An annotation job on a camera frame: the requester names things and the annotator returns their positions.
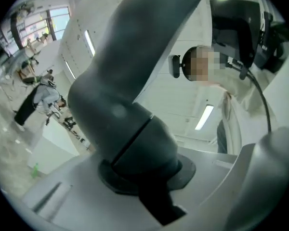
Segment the gray floor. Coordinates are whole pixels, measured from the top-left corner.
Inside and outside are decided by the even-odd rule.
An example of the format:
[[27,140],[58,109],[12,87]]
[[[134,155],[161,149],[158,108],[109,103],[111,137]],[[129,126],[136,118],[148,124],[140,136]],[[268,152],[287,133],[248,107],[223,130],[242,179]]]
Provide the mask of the gray floor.
[[[13,110],[18,110],[32,88],[22,84],[18,76],[14,78],[15,91],[11,90],[11,82],[6,80],[7,84],[1,84],[0,89],[0,188],[21,198],[43,177],[41,174],[35,178],[31,176],[32,169],[27,166],[27,160],[32,151],[30,141],[46,116],[35,112],[25,123],[26,131],[18,129],[13,121]],[[70,137],[80,155],[90,153],[72,133]]]

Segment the black cable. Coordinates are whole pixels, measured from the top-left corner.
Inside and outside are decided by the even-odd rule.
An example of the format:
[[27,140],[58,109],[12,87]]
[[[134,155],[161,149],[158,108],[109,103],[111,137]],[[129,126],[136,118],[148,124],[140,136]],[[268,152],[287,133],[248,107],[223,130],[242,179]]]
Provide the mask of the black cable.
[[[237,67],[234,67],[232,64],[228,63],[226,64],[227,67],[229,68],[232,68],[238,72],[241,72],[241,70]],[[256,86],[260,96],[261,96],[261,100],[264,104],[264,109],[265,109],[265,114],[266,114],[266,121],[267,121],[267,125],[268,125],[268,133],[271,133],[272,132],[272,128],[271,128],[271,120],[270,120],[270,113],[269,113],[269,108],[268,108],[268,105],[267,105],[267,102],[266,102],[266,99],[263,95],[263,92],[261,90],[261,87],[258,83],[258,81],[256,80],[256,77],[252,74],[252,72],[250,70],[248,70],[248,74],[246,75],[247,78],[249,78],[251,80],[251,82]]]

